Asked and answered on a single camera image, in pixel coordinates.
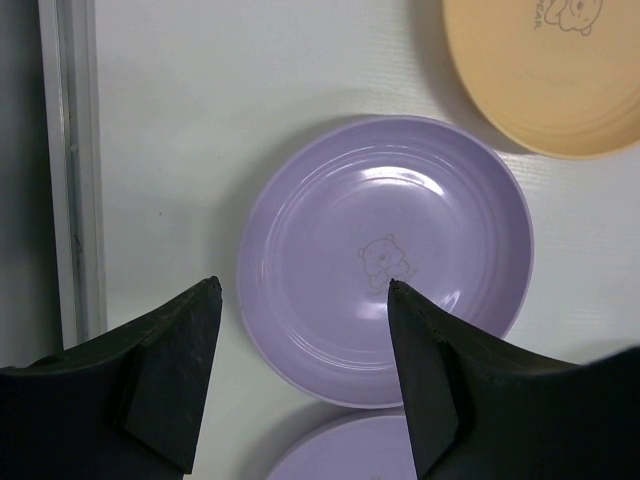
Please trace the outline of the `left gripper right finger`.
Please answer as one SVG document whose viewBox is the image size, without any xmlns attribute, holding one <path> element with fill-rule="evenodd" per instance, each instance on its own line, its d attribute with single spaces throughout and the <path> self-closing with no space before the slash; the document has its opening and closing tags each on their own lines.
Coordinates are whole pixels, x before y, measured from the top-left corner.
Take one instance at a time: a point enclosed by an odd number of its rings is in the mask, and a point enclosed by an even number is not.
<svg viewBox="0 0 640 480">
<path fill-rule="evenodd" d="M 388 320 L 421 479 L 635 479 L 639 350 L 578 365 L 512 345 L 402 281 Z"/>
</svg>

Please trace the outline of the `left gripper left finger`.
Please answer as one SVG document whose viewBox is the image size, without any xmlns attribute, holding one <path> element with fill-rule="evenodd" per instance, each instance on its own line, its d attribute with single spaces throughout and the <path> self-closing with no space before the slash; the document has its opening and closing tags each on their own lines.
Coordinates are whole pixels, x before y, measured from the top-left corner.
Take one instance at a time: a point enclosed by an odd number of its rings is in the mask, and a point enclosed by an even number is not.
<svg viewBox="0 0 640 480">
<path fill-rule="evenodd" d="M 190 474 L 221 313 L 221 284 L 209 277 L 90 341 L 3 368 L 2 477 Z"/>
</svg>

